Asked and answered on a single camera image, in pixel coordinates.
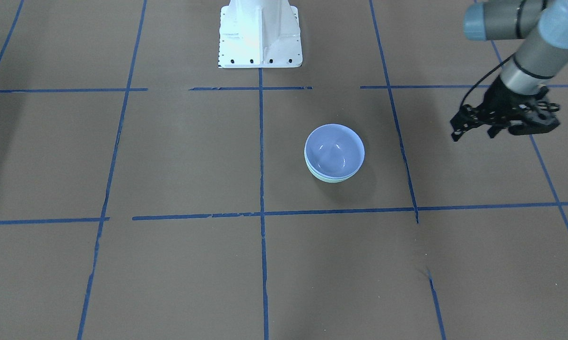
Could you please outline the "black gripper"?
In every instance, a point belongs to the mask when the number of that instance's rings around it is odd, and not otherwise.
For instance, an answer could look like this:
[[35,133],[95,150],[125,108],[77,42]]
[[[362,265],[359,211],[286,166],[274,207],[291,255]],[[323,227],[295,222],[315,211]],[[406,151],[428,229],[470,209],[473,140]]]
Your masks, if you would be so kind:
[[465,133],[482,126],[483,123],[489,125],[487,129],[489,138],[495,138],[500,131],[510,126],[514,108],[543,99],[548,91],[546,86],[544,88],[543,91],[537,88],[535,94],[519,94],[509,89],[501,77],[497,76],[483,95],[483,102],[478,105],[477,110],[471,105],[462,105],[450,119],[453,142],[459,141]]

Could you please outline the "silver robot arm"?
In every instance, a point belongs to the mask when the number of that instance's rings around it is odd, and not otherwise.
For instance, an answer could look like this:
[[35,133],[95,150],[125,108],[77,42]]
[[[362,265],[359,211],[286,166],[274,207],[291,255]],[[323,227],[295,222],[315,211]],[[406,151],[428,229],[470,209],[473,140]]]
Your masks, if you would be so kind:
[[521,40],[476,107],[461,101],[450,121],[454,141],[487,126],[494,138],[545,134],[560,125],[559,105],[547,99],[549,81],[568,63],[568,0],[488,0],[469,7],[464,34],[473,41]]

